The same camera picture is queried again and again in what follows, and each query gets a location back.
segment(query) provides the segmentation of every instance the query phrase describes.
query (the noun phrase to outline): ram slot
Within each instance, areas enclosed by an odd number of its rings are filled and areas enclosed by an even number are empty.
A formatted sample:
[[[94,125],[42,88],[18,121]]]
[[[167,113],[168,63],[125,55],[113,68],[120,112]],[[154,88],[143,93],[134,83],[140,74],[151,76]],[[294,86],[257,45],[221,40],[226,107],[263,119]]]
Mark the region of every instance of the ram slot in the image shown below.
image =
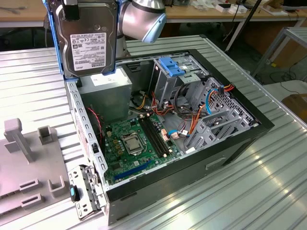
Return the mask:
[[[168,155],[168,148],[166,147],[164,141],[156,132],[152,122],[149,118],[139,119],[139,123],[145,132],[147,138],[149,139],[151,145],[153,146],[156,154],[161,158],[164,157],[165,154]]]

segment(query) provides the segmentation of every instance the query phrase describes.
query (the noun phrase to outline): cpu socket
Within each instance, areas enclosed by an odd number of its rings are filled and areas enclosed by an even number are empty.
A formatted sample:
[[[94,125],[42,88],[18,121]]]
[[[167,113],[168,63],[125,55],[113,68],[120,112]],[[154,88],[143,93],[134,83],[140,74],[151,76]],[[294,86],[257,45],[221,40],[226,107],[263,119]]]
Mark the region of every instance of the cpu socket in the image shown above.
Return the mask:
[[[131,155],[134,155],[134,156],[140,155],[142,151],[144,150],[144,146],[137,133],[130,133],[130,134],[124,135],[121,139],[128,153]]]

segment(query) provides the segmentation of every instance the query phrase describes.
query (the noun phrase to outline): ridged metal surface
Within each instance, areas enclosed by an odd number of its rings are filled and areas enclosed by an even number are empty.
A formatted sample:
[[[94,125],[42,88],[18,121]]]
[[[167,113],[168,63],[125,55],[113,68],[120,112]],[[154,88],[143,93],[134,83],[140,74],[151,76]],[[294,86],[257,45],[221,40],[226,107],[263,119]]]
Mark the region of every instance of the ridged metal surface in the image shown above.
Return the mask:
[[[307,133],[297,118],[214,44],[199,36],[128,42],[132,55],[196,48],[275,127],[235,162],[106,227],[99,214],[79,222],[70,199],[18,219],[7,229],[306,229]],[[24,131],[56,127],[67,169],[85,163],[53,49],[0,54],[0,133],[19,116]]]

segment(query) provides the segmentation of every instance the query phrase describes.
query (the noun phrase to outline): green circuit board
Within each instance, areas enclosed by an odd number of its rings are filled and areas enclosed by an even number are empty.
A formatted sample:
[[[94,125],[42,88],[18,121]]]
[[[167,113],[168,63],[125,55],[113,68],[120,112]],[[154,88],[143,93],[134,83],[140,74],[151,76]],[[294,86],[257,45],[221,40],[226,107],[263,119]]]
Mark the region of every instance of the green circuit board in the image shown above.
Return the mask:
[[[161,129],[163,127],[157,115],[152,115],[150,117],[150,121],[158,126],[157,129],[159,130],[156,132],[162,138]],[[155,153],[153,146],[148,140],[137,118],[112,123],[108,126],[104,126],[103,130],[106,134],[105,160],[108,164],[108,170],[105,173],[105,179],[109,182],[109,184],[118,183],[119,181],[141,173],[143,170],[154,168],[160,164],[166,163],[179,157],[178,149],[172,140],[172,146],[165,144],[165,146],[167,146],[169,150],[172,150],[172,152],[169,153],[167,157],[159,157]],[[110,135],[110,133],[107,133],[108,130],[112,130],[111,136],[108,136],[108,134]],[[134,156],[129,154],[127,146],[123,143],[124,137],[129,134],[137,134],[142,143],[143,150],[139,155]],[[115,176],[121,173],[132,169],[137,169],[142,165],[145,165],[144,169],[142,170],[139,170],[120,179],[115,178]]]

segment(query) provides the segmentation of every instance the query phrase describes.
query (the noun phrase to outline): motherboard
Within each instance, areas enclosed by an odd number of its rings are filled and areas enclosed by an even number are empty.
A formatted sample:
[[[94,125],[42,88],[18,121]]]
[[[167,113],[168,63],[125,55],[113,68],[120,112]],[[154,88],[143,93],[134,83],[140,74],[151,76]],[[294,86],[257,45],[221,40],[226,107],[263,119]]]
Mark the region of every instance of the motherboard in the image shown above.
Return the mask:
[[[104,126],[106,134],[105,179],[115,184],[180,156],[171,139],[163,139],[157,115]]]

